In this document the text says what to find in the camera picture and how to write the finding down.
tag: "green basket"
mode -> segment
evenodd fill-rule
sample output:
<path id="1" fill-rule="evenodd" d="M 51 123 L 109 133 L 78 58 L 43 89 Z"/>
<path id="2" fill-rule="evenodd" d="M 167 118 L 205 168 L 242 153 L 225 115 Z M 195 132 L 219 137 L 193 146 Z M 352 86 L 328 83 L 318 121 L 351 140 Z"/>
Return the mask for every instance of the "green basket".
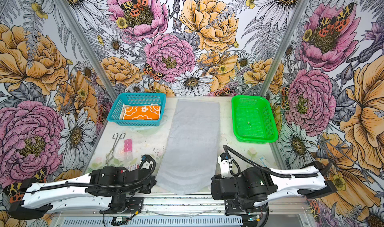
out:
<path id="1" fill-rule="evenodd" d="M 272 143 L 278 138 L 271 105 L 263 97 L 234 96 L 232 121 L 233 133 L 240 142 Z"/>

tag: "yellow flower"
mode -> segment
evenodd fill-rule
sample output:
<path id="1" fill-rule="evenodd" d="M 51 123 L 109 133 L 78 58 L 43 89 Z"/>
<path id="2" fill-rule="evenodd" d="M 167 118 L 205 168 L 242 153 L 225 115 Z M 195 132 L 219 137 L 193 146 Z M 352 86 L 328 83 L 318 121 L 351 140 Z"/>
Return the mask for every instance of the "yellow flower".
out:
<path id="1" fill-rule="evenodd" d="M 211 51 L 201 54 L 196 60 L 201 69 L 208 69 L 205 75 L 213 76 L 213 81 L 210 82 L 211 91 L 222 89 L 229 83 L 230 78 L 235 77 L 235 68 L 240 68 L 237 57 L 237 54 L 229 56 L 228 53 L 225 53 L 220 56 L 218 52 Z"/>
<path id="2" fill-rule="evenodd" d="M 186 0 L 181 11 L 180 21 L 188 33 L 196 32 L 200 38 L 199 49 L 220 53 L 236 42 L 238 19 L 235 14 L 220 23 L 213 23 L 216 17 L 227 9 L 227 4 L 218 0 Z"/>
<path id="3" fill-rule="evenodd" d="M 249 8 L 254 8 L 256 5 L 255 5 L 255 3 L 254 3 L 254 1 L 255 0 L 247 0 L 246 2 L 245 2 L 245 4 L 247 5 L 247 7 L 249 7 Z"/>
<path id="4" fill-rule="evenodd" d="M 128 25 L 127 25 L 127 20 L 123 17 L 118 17 L 118 19 L 116 20 L 116 24 L 118 25 L 119 28 L 121 29 L 124 29 L 124 28 L 127 28 Z"/>
<path id="5" fill-rule="evenodd" d="M 350 99 L 357 102 L 355 113 L 340 130 L 353 146 L 353 156 L 362 168 L 380 175 L 384 167 L 384 56 L 377 58 L 354 75 L 354 91 L 346 89 Z"/>
<path id="6" fill-rule="evenodd" d="M 99 41 L 99 43 L 100 43 L 101 45 L 104 46 L 104 40 L 103 40 L 103 38 L 102 38 L 100 35 L 97 36 L 97 40 Z"/>
<path id="7" fill-rule="evenodd" d="M 124 58 L 116 56 L 104 58 L 101 60 L 101 65 L 113 85 L 121 83 L 128 87 L 143 80 L 140 69 Z M 99 85 L 103 84 L 99 76 L 96 81 Z"/>
<path id="8" fill-rule="evenodd" d="M 0 210 L 0 226 L 2 227 L 25 227 L 25 220 L 12 218 L 6 210 Z"/>
<path id="9" fill-rule="evenodd" d="M 283 124 L 283 118 L 281 116 L 281 106 L 274 103 L 272 105 L 271 104 L 271 109 L 272 109 L 272 113 L 273 113 L 273 118 L 275 119 L 275 123 L 276 123 L 276 127 L 277 127 L 277 132 L 280 134 L 280 131 L 281 131 L 281 125 Z"/>
<path id="10" fill-rule="evenodd" d="M 99 110 L 96 99 L 96 92 L 92 85 L 84 78 L 80 71 L 71 75 L 70 84 L 60 85 L 55 95 L 56 110 L 64 113 L 74 113 L 77 118 L 81 109 L 88 111 L 88 117 L 96 123 Z"/>
<path id="11" fill-rule="evenodd" d="M 360 169 L 353 168 L 356 158 L 352 154 L 352 149 L 348 148 L 348 145 L 343 142 L 336 133 L 322 133 L 319 136 L 318 148 L 320 151 L 324 151 L 325 158 L 315 158 L 323 165 L 328 165 L 329 162 L 333 163 L 326 179 L 331 180 L 336 188 L 337 192 L 320 200 L 332 208 L 333 204 L 336 204 L 336 213 L 338 215 L 344 215 L 350 212 L 356 205 L 361 205 L 362 212 L 357 217 L 359 221 L 364 220 L 369 215 L 369 209 L 373 205 L 380 205 L 380 198 L 375 197 L 376 192 L 369 186 L 363 183 L 367 182 L 361 173 Z M 369 182 L 374 180 L 371 177 L 367 177 Z"/>
<path id="12" fill-rule="evenodd" d="M 303 35 L 303 41 L 308 42 L 311 36 L 312 36 L 312 29 L 306 30 Z"/>
<path id="13" fill-rule="evenodd" d="M 21 26 L 13 26 L 10 30 L 0 24 L 0 83 L 12 84 L 8 91 L 13 91 L 23 81 L 31 82 L 42 89 L 43 95 L 49 95 L 58 84 L 68 80 L 67 61 L 55 43 L 38 32 L 37 52 L 28 63 L 28 34 L 30 32 Z"/>
<path id="14" fill-rule="evenodd" d="M 76 177 L 81 176 L 81 170 L 79 169 L 70 169 L 66 172 L 62 172 L 55 178 L 55 181 L 61 181 L 61 180 L 67 180 L 67 179 L 73 179 Z"/>
<path id="15" fill-rule="evenodd" d="M 169 86 L 165 84 L 159 84 L 158 82 L 153 82 L 153 84 L 148 85 L 150 92 L 152 93 L 163 93 L 169 96 L 175 96 L 173 90 L 169 88 Z"/>
<path id="16" fill-rule="evenodd" d="M 45 12 L 43 12 L 42 8 L 41 8 L 41 5 L 37 4 L 36 2 L 32 3 L 31 4 L 31 7 L 32 9 L 36 12 L 36 15 L 39 17 L 39 18 L 45 18 L 45 19 L 48 19 L 48 14 L 46 14 Z"/>
<path id="17" fill-rule="evenodd" d="M 251 71 L 247 71 L 243 74 L 244 83 L 257 85 L 262 83 L 265 80 L 265 76 L 269 71 L 269 68 L 272 64 L 272 58 L 267 59 L 266 61 L 260 60 L 251 64 Z M 283 63 L 280 62 L 279 67 L 276 73 L 273 75 L 273 79 L 269 89 L 273 94 L 277 94 L 280 90 L 281 85 L 283 84 Z"/>

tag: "orange and white patterned cloth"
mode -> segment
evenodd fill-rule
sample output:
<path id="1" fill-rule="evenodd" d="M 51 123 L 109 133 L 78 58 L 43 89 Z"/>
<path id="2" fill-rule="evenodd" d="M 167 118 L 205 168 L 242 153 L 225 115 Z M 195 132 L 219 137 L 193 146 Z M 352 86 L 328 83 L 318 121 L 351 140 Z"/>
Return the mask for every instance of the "orange and white patterned cloth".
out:
<path id="1" fill-rule="evenodd" d="M 161 106 L 124 106 L 121 119 L 123 120 L 158 120 L 160 118 Z"/>

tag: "gray cloth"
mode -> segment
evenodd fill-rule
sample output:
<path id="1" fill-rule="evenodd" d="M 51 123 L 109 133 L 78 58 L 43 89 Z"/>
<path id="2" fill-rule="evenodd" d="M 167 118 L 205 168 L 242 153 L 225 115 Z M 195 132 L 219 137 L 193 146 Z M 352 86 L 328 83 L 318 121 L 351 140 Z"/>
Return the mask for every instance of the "gray cloth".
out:
<path id="1" fill-rule="evenodd" d="M 210 185 L 215 175 L 219 132 L 219 103 L 180 99 L 156 176 L 157 185 L 178 195 Z"/>

